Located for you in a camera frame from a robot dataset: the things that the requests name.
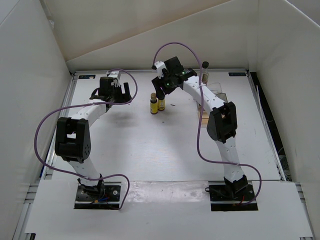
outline white enclosure panel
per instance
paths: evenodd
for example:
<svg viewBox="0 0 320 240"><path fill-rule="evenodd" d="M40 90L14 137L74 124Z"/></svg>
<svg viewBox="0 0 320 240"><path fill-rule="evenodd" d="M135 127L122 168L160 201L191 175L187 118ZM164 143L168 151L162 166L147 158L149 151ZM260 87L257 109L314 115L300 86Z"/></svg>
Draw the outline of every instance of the white enclosure panel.
<svg viewBox="0 0 320 240"><path fill-rule="evenodd" d="M311 237L292 182L263 182L258 211L211 212L205 182L133 182L121 211L73 209L77 183L42 180L27 233L45 240L299 240ZM255 191L258 183L253 183Z"/></svg>
<svg viewBox="0 0 320 240"><path fill-rule="evenodd" d="M67 61L228 1L45 0Z"/></svg>
<svg viewBox="0 0 320 240"><path fill-rule="evenodd" d="M309 18L320 25L320 1L319 0L288 0Z"/></svg>
<svg viewBox="0 0 320 240"><path fill-rule="evenodd" d="M19 0L1 0L0 1L0 25L14 8Z"/></svg>
<svg viewBox="0 0 320 240"><path fill-rule="evenodd" d="M95 79L78 79L71 104L87 103L102 76L105 74L97 74ZM98 172L103 176L125 174L132 181L223 181L223 166L205 162L198 156L199 118L193 98L177 88L166 96L166 109L152 115L150 94L155 89L151 80L157 74L145 72L133 73L133 76L138 83L138 94L132 103L113 106L90 128L90 158ZM123 73L120 80L129 82L133 95L135 87L131 78ZM255 166L264 180L279 180L276 158L248 78L229 76L228 72L210 72L209 85L211 82L220 83L228 101L236 105L235 141L240 162ZM70 109L69 116L78 110ZM221 161L219 149L205 127L201 129L200 149L205 158ZM55 166L73 171L60 157ZM251 168L244 167L243 171L249 180L259 179ZM54 171L52 179L76 181L77 177Z"/></svg>
<svg viewBox="0 0 320 240"><path fill-rule="evenodd" d="M20 0L0 25L0 235L11 239L30 183L39 176L33 138L63 101L70 75L38 0ZM45 157L55 118L38 139Z"/></svg>
<svg viewBox="0 0 320 240"><path fill-rule="evenodd" d="M320 27L287 1L261 0L258 47L258 76L320 238Z"/></svg>
<svg viewBox="0 0 320 240"><path fill-rule="evenodd" d="M67 61L71 72L111 68L150 69L157 49L168 42L191 47L212 68L247 68L257 60L257 0L234 0L157 27ZM158 59L179 56L185 67L197 67L184 47L171 45Z"/></svg>

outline small bottle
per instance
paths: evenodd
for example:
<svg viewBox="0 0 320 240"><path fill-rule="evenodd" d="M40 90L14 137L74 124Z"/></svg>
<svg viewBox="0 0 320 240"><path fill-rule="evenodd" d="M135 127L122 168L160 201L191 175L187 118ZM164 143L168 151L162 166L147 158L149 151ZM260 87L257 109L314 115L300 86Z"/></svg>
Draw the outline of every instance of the small bottle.
<svg viewBox="0 0 320 240"><path fill-rule="evenodd" d="M156 114L157 112L158 112L157 95L153 92L151 93L151 99L150 99L150 113Z"/></svg>
<svg viewBox="0 0 320 240"><path fill-rule="evenodd" d="M158 99L158 110L159 111L163 111L166 108L166 102L165 102L165 98L163 99Z"/></svg>
<svg viewBox="0 0 320 240"><path fill-rule="evenodd" d="M202 80L201 80L201 82L205 85L207 85L208 81L209 81L208 67L209 67L209 63L207 61L204 61L202 63Z"/></svg>

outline white wall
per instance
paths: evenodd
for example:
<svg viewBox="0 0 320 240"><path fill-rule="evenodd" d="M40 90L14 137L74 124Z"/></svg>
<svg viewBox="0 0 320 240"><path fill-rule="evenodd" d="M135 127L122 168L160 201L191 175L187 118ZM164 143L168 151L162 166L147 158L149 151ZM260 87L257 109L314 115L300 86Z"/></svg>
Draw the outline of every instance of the white wall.
<svg viewBox="0 0 320 240"><path fill-rule="evenodd" d="M150 69L157 49L168 42L190 46L215 68L250 68L257 62L257 0L234 0L211 7L115 44L67 61L71 72L110 68ZM197 67L181 46L168 46L158 60L179 56L185 67Z"/></svg>
<svg viewBox="0 0 320 240"><path fill-rule="evenodd" d="M259 0L257 69L320 238L320 27L285 0Z"/></svg>
<svg viewBox="0 0 320 240"><path fill-rule="evenodd" d="M0 2L0 24L8 16L19 0L1 0Z"/></svg>
<svg viewBox="0 0 320 240"><path fill-rule="evenodd" d="M288 2L320 25L320 0L288 0Z"/></svg>
<svg viewBox="0 0 320 240"><path fill-rule="evenodd" d="M29 184L41 169L33 149L37 125L61 105L70 81L39 1L16 3L0 1L0 239L5 240L12 238ZM43 157L54 125L53 117L40 133Z"/></svg>
<svg viewBox="0 0 320 240"><path fill-rule="evenodd" d="M68 61L230 0L43 1Z"/></svg>

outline bottle label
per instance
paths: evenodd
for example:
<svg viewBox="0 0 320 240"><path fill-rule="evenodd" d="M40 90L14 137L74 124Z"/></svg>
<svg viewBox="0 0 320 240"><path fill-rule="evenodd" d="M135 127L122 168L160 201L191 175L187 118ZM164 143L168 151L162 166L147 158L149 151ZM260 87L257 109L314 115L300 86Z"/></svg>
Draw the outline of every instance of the bottle label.
<svg viewBox="0 0 320 240"><path fill-rule="evenodd" d="M150 113L156 114L158 112L158 103L150 103Z"/></svg>
<svg viewBox="0 0 320 240"><path fill-rule="evenodd" d="M165 107L166 107L166 102L165 102L165 100L163 99L163 100L158 100L158 109L160 110L160 111L163 111L163 110L165 110Z"/></svg>
<svg viewBox="0 0 320 240"><path fill-rule="evenodd" d="M203 74L202 75L202 83L207 85L208 84L208 81L209 81L209 76L207 74Z"/></svg>

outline black cap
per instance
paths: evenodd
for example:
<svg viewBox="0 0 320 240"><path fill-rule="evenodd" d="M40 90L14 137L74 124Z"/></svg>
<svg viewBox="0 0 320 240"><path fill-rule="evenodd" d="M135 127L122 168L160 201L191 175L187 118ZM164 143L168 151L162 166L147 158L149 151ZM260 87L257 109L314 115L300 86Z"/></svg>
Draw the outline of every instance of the black cap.
<svg viewBox="0 0 320 240"><path fill-rule="evenodd" d="M209 63L207 62L207 61L204 61L203 63L202 63L202 68L203 69L207 69L209 67Z"/></svg>

